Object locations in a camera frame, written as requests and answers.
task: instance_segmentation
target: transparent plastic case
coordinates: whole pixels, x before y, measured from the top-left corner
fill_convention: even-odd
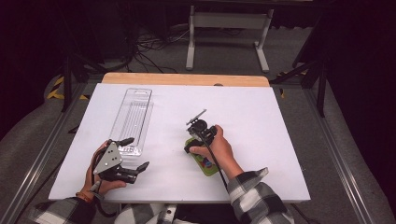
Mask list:
[[[128,89],[126,91],[109,137],[114,141],[134,138],[132,144],[119,147],[121,156],[142,154],[153,107],[150,98],[151,90]]]

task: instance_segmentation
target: dark background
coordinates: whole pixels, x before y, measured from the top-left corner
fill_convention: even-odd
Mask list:
[[[100,63],[130,52],[114,5],[90,0],[58,3],[79,53]],[[343,5],[349,9],[324,13],[318,24],[321,13],[280,9],[273,26],[316,26],[297,61],[328,60],[328,79],[346,123],[395,214],[395,8],[385,1],[350,0]],[[44,89],[62,69],[64,51],[45,6],[45,1],[7,1],[0,8],[0,139],[43,104]],[[135,7],[134,13],[140,13],[139,20],[158,35],[166,36],[169,26],[187,22],[188,8],[145,6]],[[150,12],[158,17],[148,16]]]

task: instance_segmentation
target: gray carpet floor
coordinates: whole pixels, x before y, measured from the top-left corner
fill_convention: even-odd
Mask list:
[[[252,47],[256,36],[260,36],[255,31],[242,31],[235,36],[219,30],[199,32],[192,71],[185,70],[188,46],[186,36],[161,50],[149,50],[144,54],[158,66],[171,67],[178,73],[256,75],[273,79],[278,73],[292,69],[291,64],[310,31],[310,29],[285,28],[269,31],[264,45],[264,53],[270,66],[268,74],[262,73],[256,52]],[[118,62],[107,62],[106,66],[116,63]],[[143,66],[136,60],[130,63],[129,68],[133,72],[159,73],[157,68]],[[163,68],[163,71],[174,73],[173,70],[166,68]],[[49,83],[45,96],[52,88],[55,79]],[[85,86],[84,94],[92,94],[95,84],[100,81],[100,77],[92,76]],[[298,160],[304,169],[304,178],[312,198],[309,202],[299,203],[297,206],[307,217],[316,219],[323,224],[360,223],[342,179],[334,166],[325,137],[308,105],[304,91],[295,87],[285,88],[284,97],[280,96],[278,89],[274,89],[274,91]],[[61,129],[46,166],[40,177],[34,180],[33,191],[44,182],[45,177],[67,152],[74,137],[72,133],[67,132],[79,125],[88,102],[89,100],[77,101],[70,117]],[[42,106],[21,120],[1,141],[0,197],[2,200],[0,200],[0,216],[6,212],[9,203],[23,182],[26,172],[32,166],[40,149],[46,144],[47,138],[61,114],[62,106],[62,100],[46,100]],[[373,223],[396,223],[386,196],[376,183],[353,141],[330,86],[326,92],[325,115],[337,146],[361,190],[361,197],[370,212]],[[52,176],[43,189],[38,192],[18,223],[31,223],[26,218],[29,208],[48,199],[55,178],[56,175]],[[288,208],[294,214],[296,223],[306,223],[289,204]],[[115,210],[117,206],[105,204],[105,209]],[[97,214],[93,223],[112,223],[113,220],[114,218],[105,218]]]

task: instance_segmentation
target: white table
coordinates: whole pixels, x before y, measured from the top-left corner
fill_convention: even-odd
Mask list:
[[[74,196],[83,185],[93,152],[110,135],[128,88],[152,89],[152,110],[143,154],[125,168],[149,161],[133,185],[106,195],[112,203],[227,203],[219,174],[205,176],[184,151],[186,122],[201,112],[208,125],[219,124],[246,170],[269,168],[264,182],[285,203],[310,200],[288,131],[272,88],[98,84],[76,137],[49,194]]]

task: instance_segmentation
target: plaid shirt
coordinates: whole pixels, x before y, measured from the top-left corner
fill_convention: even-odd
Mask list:
[[[268,169],[244,172],[228,184],[231,205],[241,223],[294,223],[291,213],[274,191],[262,179]],[[188,223],[174,220],[176,204],[146,203],[128,204],[115,223],[170,224]],[[80,198],[67,198],[57,202],[38,204],[29,218],[37,223],[91,223],[95,215],[94,204]]]

